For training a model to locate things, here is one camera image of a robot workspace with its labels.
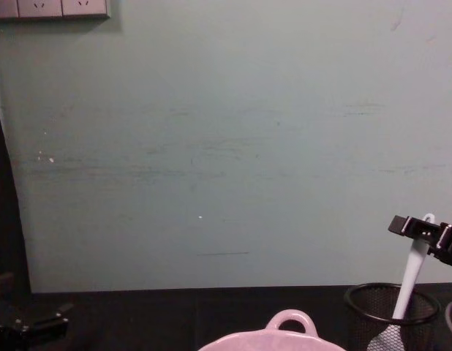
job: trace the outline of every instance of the wall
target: wall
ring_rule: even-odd
[[[34,291],[399,282],[452,222],[452,0],[113,12],[0,25]]]

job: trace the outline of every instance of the wall socket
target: wall socket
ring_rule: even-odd
[[[16,0],[0,0],[0,18],[18,17],[18,4]]]
[[[62,0],[62,9],[64,16],[68,17],[109,17],[108,3],[106,0]]]
[[[18,0],[22,18],[62,17],[61,0]]]

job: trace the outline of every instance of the desk surface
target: desk surface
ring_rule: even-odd
[[[418,288],[434,295],[442,309],[452,301],[452,284],[422,284]],[[66,302],[75,304],[69,314],[67,338],[34,349],[39,351],[195,351],[229,333],[264,328],[283,309],[305,311],[320,337],[345,347],[342,296],[346,289],[258,287],[39,294],[25,310],[39,314]],[[299,331],[298,325],[286,327]],[[452,336],[443,318],[436,340],[436,350],[452,350]]]

